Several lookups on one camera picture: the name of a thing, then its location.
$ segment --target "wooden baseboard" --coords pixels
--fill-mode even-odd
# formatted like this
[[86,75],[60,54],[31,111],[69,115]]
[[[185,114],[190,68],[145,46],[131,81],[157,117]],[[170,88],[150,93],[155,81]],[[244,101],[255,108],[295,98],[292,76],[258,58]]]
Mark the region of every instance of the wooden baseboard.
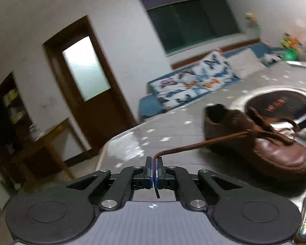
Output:
[[[242,42],[238,42],[238,43],[235,43],[235,44],[231,44],[231,45],[222,47],[221,50],[223,52],[226,52],[226,51],[235,50],[235,49],[238,49],[238,48],[241,48],[241,47],[245,47],[247,45],[252,45],[252,44],[255,44],[255,43],[258,43],[258,42],[260,42],[260,39],[246,40],[246,41],[242,41]],[[183,66],[186,66],[186,65],[189,65],[189,64],[192,64],[192,63],[196,63],[199,60],[201,60],[205,55],[208,55],[210,52],[211,52],[211,50],[207,51],[205,53],[190,57],[188,59],[173,63],[171,65],[172,70],[178,69],[180,67],[183,67]]]
[[72,167],[78,163],[81,163],[85,160],[88,159],[86,153],[88,153],[90,155],[90,157],[94,157],[97,156],[99,154],[99,150],[96,148],[91,148],[90,150],[88,150],[87,152],[82,152],[70,159],[65,160],[64,162],[67,164],[68,167]]

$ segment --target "dark window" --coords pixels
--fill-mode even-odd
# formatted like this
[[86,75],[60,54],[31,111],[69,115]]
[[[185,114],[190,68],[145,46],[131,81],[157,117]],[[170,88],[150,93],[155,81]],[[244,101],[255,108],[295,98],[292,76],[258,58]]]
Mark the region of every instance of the dark window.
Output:
[[190,0],[147,11],[167,53],[239,33],[226,0]]

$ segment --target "frosted glass panel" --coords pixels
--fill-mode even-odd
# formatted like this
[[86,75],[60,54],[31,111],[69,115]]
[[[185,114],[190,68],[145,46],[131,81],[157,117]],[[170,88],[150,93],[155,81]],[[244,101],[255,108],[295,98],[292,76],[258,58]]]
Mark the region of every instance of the frosted glass panel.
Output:
[[85,101],[110,88],[89,37],[70,46],[63,55]]

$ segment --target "metal screw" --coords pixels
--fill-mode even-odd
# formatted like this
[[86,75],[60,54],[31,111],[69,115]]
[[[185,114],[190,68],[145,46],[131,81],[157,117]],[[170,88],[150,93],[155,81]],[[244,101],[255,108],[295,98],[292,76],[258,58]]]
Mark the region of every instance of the metal screw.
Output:
[[108,199],[108,200],[104,200],[101,205],[105,208],[114,208],[117,206],[117,202],[115,200],[111,200],[111,199]]
[[192,200],[191,201],[191,206],[194,208],[202,208],[206,205],[206,203],[203,200]]

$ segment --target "circular pad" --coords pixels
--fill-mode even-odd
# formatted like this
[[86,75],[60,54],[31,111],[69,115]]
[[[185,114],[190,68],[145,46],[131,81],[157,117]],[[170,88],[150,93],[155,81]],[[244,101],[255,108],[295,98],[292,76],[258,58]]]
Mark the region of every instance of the circular pad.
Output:
[[63,218],[66,212],[67,207],[64,204],[56,201],[46,201],[34,204],[28,214],[37,222],[52,223]]
[[212,219],[226,236],[247,244],[279,244],[297,232],[301,215],[288,199],[262,190],[227,191]]
[[14,239],[26,244],[57,244],[84,234],[95,219],[82,191],[48,189],[9,204],[6,223]]
[[247,108],[252,107],[264,118],[293,117],[304,105],[306,105],[306,96],[303,94],[278,90],[253,97],[247,102],[245,112]]
[[279,211],[268,202],[251,201],[242,206],[242,215],[252,222],[266,223],[275,219]]

